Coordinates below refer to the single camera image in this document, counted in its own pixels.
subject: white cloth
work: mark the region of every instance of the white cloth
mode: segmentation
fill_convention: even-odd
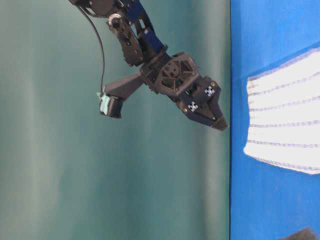
[[[250,126],[244,153],[320,174],[320,48],[247,81]]]

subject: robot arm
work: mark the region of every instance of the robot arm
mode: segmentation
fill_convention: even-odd
[[[166,53],[168,47],[156,36],[140,0],[69,1],[86,15],[106,18],[124,60],[130,67],[142,65],[138,73],[104,86],[99,94],[102,115],[120,118],[123,102],[144,83],[167,95],[189,119],[220,131],[228,127],[218,105],[218,84],[201,77],[190,55]]]

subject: blue surface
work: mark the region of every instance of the blue surface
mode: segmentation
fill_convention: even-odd
[[[273,240],[310,227],[320,236],[320,175],[247,156],[247,78],[320,46],[319,0],[231,0],[232,240]]]

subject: black object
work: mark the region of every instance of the black object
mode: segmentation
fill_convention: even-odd
[[[167,54],[168,47],[156,36],[139,0],[69,1],[82,13],[106,18],[121,44],[124,60],[130,67],[142,65],[140,72],[104,86],[99,95],[102,115],[121,118],[123,102],[146,84],[156,94],[167,95],[189,119],[221,131],[228,127],[218,105],[218,84],[200,75],[190,55]]]

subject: circular joint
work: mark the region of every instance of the circular joint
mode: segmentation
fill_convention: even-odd
[[[108,25],[114,29],[120,28],[120,22],[122,20],[122,16],[118,13],[114,13],[108,18]]]

